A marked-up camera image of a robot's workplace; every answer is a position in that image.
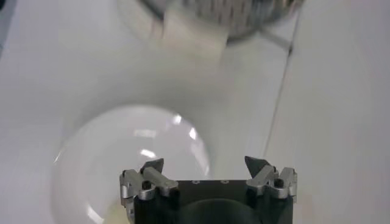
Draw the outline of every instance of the stainless steel bowl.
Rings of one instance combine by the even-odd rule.
[[[229,28],[236,40],[290,17],[304,0],[141,0],[160,19],[174,1],[179,1],[198,17]]]

